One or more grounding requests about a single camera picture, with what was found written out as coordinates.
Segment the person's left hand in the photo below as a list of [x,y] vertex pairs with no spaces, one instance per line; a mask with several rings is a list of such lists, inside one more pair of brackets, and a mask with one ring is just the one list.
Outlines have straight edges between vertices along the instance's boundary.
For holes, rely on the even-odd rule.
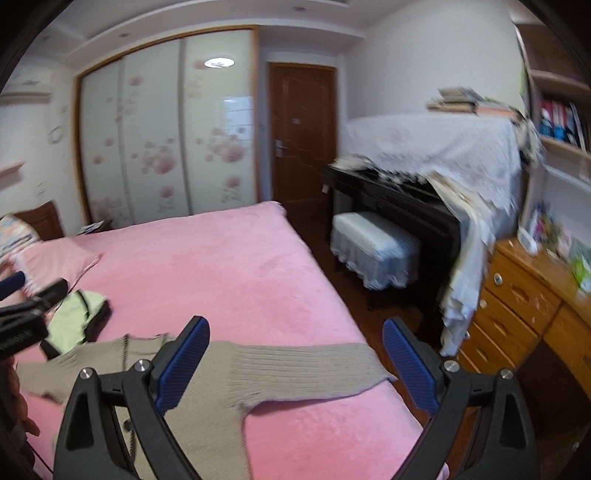
[[38,437],[40,429],[29,417],[27,401],[20,391],[14,356],[1,361],[1,426],[6,430],[10,444],[33,466],[35,454],[28,443],[28,435]]

